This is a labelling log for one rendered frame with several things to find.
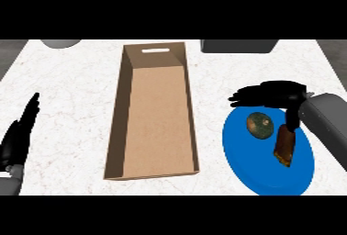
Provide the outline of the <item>grey round object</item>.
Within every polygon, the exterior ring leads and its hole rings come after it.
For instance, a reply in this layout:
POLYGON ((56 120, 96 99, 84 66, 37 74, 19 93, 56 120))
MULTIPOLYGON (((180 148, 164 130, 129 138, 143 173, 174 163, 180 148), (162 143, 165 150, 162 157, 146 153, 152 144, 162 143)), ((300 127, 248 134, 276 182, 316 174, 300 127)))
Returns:
POLYGON ((52 49, 65 49, 72 47, 80 39, 43 39, 41 43, 52 49))

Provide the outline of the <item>green round squash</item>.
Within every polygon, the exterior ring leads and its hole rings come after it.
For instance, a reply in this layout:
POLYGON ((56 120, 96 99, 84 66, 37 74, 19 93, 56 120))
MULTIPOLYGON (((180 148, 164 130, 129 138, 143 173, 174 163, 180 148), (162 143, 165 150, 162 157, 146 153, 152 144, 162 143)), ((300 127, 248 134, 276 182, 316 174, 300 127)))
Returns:
POLYGON ((267 139, 273 134, 273 121, 270 117, 260 112, 251 113, 247 118, 247 129, 257 139, 267 139))

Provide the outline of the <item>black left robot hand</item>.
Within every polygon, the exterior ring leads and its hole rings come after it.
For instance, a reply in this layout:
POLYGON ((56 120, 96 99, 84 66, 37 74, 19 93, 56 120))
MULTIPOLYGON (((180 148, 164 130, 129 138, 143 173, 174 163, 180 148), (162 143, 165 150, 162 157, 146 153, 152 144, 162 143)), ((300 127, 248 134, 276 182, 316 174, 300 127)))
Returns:
POLYGON ((40 94, 35 93, 25 105, 25 111, 19 120, 9 125, 4 138, 0 142, 0 172, 7 172, 15 164, 24 165, 28 148, 30 135, 40 112, 40 94))

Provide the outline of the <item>blue plate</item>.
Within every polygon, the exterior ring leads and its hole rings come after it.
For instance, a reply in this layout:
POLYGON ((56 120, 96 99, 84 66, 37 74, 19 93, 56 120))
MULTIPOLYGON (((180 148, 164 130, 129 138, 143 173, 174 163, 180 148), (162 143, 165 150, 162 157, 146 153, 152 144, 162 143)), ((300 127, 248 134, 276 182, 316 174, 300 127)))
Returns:
POLYGON ((300 195, 312 182, 315 159, 310 143, 301 129, 295 129, 291 165, 273 156, 278 128, 285 123, 285 112, 267 107, 238 107, 223 124, 223 151, 232 170, 248 188, 260 195, 300 195), (247 128, 253 113, 264 114, 273 124, 273 134, 255 138, 247 128))

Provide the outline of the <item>brown oblong food piece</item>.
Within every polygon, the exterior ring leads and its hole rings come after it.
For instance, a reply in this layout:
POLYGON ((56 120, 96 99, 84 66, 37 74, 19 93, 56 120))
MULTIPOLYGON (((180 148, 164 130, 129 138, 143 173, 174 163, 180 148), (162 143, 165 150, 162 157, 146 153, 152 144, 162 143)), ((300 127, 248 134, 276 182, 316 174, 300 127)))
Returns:
POLYGON ((291 165, 294 146, 295 133, 288 130, 286 125, 282 125, 278 129, 273 156, 286 167, 291 165))

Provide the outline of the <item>brown cardboard box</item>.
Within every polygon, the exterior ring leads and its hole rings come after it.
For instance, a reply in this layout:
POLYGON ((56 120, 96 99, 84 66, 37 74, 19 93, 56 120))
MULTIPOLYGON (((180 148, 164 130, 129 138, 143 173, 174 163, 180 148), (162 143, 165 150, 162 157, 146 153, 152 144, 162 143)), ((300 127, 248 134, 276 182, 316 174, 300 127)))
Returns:
POLYGON ((182 42, 126 45, 105 178, 198 172, 186 46, 182 42))

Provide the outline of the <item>dark grey appliance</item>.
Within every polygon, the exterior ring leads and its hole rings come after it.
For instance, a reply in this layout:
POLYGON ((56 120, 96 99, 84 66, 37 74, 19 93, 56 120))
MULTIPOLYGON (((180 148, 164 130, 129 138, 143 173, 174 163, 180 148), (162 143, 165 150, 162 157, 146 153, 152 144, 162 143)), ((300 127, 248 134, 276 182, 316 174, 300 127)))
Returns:
POLYGON ((202 39, 202 53, 269 53, 278 39, 202 39))

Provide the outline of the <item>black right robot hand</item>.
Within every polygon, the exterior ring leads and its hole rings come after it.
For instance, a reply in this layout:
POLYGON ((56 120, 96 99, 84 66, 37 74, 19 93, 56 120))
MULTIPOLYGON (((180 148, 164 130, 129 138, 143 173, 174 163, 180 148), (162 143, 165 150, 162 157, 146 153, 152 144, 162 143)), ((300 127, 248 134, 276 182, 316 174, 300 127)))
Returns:
POLYGON ((269 81, 241 88, 227 98, 232 107, 264 106, 286 109, 286 128, 300 127, 298 109, 306 101, 306 86, 292 81, 269 81))

